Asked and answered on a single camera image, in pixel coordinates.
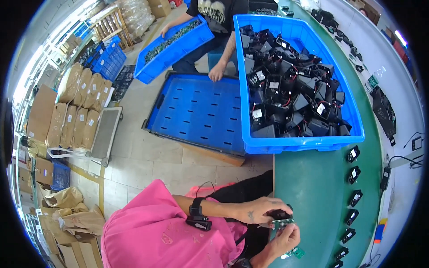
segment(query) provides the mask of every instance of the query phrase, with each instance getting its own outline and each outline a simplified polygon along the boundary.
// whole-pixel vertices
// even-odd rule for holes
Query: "tiled floor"
[[[153,38],[159,36],[164,25],[186,11],[186,5],[174,9],[166,19],[158,19],[160,27],[153,25],[146,33],[143,42],[127,54],[126,64],[134,64],[138,53],[143,48],[151,33]],[[207,56],[197,62],[200,72],[208,72]],[[227,72],[234,72],[231,63]],[[84,202],[92,204],[103,194],[105,218],[117,209],[124,207],[153,179],[164,181],[174,194],[186,194],[192,186],[211,181],[215,185],[237,182],[272,169],[272,155],[250,156],[241,167],[231,166],[183,148],[179,143],[161,139],[141,129],[143,121],[149,115],[158,91],[164,81],[161,74],[150,85],[137,79],[131,83],[125,97],[120,103],[123,106],[124,119],[120,122],[112,148],[112,160],[104,171],[104,189],[99,191],[97,183],[72,172],[72,186],[77,186],[84,195]],[[83,160],[72,160],[72,164],[99,176],[100,166]]]

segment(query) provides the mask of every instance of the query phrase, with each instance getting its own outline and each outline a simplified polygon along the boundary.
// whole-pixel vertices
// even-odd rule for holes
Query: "blue plastic tray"
[[[156,57],[148,62],[148,64],[146,64],[145,56],[150,50],[171,38],[181,28],[188,26],[189,23],[195,20],[200,20],[202,24],[184,34],[174,43],[161,51]],[[165,34],[165,38],[162,38],[162,36],[156,38],[145,49],[143,49],[142,52],[140,52],[137,58],[136,69],[134,71],[134,78],[137,78],[145,84],[149,84],[158,75],[167,70],[168,67],[172,66],[188,53],[200,47],[202,44],[207,43],[213,38],[213,33],[210,31],[207,22],[201,15],[198,15],[197,17],[194,17],[185,23],[172,27]]]
[[[213,83],[207,74],[171,72],[142,129],[157,136],[244,156],[240,85],[237,78]]]
[[[252,138],[250,130],[249,89],[247,86],[244,67],[243,47],[240,31],[236,31],[237,55],[239,64],[241,108],[242,108],[242,137],[245,150],[249,154],[278,154],[282,151],[303,151],[317,149],[319,151],[335,151],[355,142],[363,142],[362,119],[344,74],[329,49],[314,32],[310,25],[293,18],[281,18],[267,15],[235,15],[234,26],[239,29],[251,24],[254,31],[270,29],[274,36],[279,33],[282,38],[301,51],[303,47],[322,58],[322,63],[332,64],[335,69],[334,79],[340,82],[337,91],[344,91],[346,103],[341,109],[342,118],[352,126],[350,136],[334,137],[302,137],[302,138]]]

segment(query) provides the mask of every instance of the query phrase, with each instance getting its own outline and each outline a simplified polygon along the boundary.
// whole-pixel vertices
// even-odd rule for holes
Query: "white label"
[[[257,109],[256,111],[252,111],[252,115],[253,115],[253,118],[255,118],[255,119],[262,117],[261,109]]]
[[[262,81],[265,79],[265,75],[262,71],[257,72],[256,75],[258,76],[259,81]]]
[[[278,89],[278,82],[270,82],[269,83],[269,88]]]
[[[325,105],[322,103],[319,105],[319,107],[316,109],[318,114],[322,114],[323,110],[325,109]]]

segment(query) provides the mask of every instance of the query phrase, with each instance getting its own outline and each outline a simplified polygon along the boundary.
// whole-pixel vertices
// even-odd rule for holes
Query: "green workbench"
[[[295,12],[294,18],[308,22],[331,50],[352,89],[362,118],[365,140],[359,143],[361,154],[353,164],[348,163],[345,156],[356,144],[331,152],[311,150],[275,155],[274,196],[292,205],[293,217],[301,230],[299,247],[305,255],[301,259],[294,256],[278,258],[270,268],[331,267],[342,247],[340,239],[347,228],[348,202],[352,192],[361,189],[363,197],[355,206],[360,214],[351,225],[356,229],[356,235],[347,244],[349,254],[341,259],[343,267],[355,268],[361,263],[371,242],[379,211],[382,156],[375,117],[354,66],[332,35],[293,1],[280,0],[278,6],[280,13],[281,6],[289,6],[289,10]],[[346,177],[356,165],[362,173],[356,183],[350,185]]]

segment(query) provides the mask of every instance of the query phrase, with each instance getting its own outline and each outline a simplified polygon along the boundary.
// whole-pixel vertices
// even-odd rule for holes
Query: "person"
[[[271,210],[293,213],[281,199],[267,197],[272,187],[271,170],[215,191],[200,203],[211,221],[211,230],[203,231],[186,223],[194,199],[171,195],[156,179],[105,223],[104,267],[266,268],[300,242],[295,224],[269,243],[269,229],[258,228],[273,220],[266,215]]]
[[[198,72],[195,62],[206,53],[221,47],[223,49],[222,57],[208,73],[209,78],[213,82],[221,80],[229,60],[234,63],[238,74],[233,16],[247,14],[248,11],[248,0],[191,0],[186,13],[168,23],[161,30],[162,37],[165,37],[171,27],[187,22],[198,14],[207,21],[208,27],[215,37],[173,64],[173,70],[187,73]]]

